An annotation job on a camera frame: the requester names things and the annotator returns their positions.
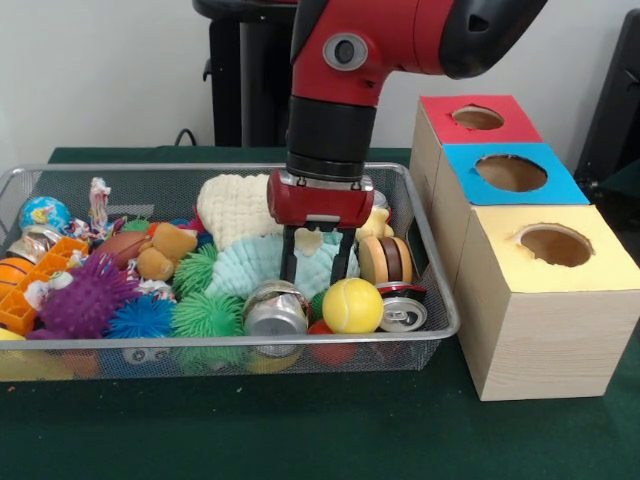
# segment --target yellow ball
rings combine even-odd
[[[322,315],[335,333],[371,333],[380,326],[384,303],[378,289],[361,278],[345,278],[324,296]]]

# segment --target wire basket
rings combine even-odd
[[[107,213],[151,221],[191,218],[203,183],[216,175],[268,174],[280,164],[46,165],[0,179],[0,254],[20,236],[27,200],[51,196],[86,218],[91,179],[111,187]],[[0,381],[176,377],[270,373],[420,370],[442,339],[455,335],[458,313],[427,219],[406,168],[368,164],[366,173],[389,202],[396,236],[412,254],[415,283],[427,290],[427,322],[408,333],[282,337],[0,341]],[[288,345],[268,357],[265,346]]]

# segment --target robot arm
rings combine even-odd
[[[273,172],[271,215],[285,228],[281,277],[295,278],[293,232],[337,229],[353,242],[371,210],[364,176],[378,98],[393,71],[480,75],[497,63],[546,0],[300,0],[286,172]],[[350,245],[343,245],[341,252]],[[336,257],[332,280],[344,276]]]

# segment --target teddy bear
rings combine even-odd
[[[387,225],[388,218],[389,210],[373,207],[367,221],[356,230],[356,240],[361,242],[367,237],[393,237],[393,228]]]
[[[138,273],[148,280],[169,280],[187,253],[198,246],[196,235],[170,223],[161,223],[151,241],[140,246]]]

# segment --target wooden box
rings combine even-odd
[[[600,396],[640,270],[594,206],[475,207],[454,294],[481,400]]]
[[[588,205],[544,143],[444,145],[429,220],[455,286],[472,205]]]
[[[537,142],[542,142],[542,138],[512,96],[422,97],[409,169],[427,216],[443,145]]]

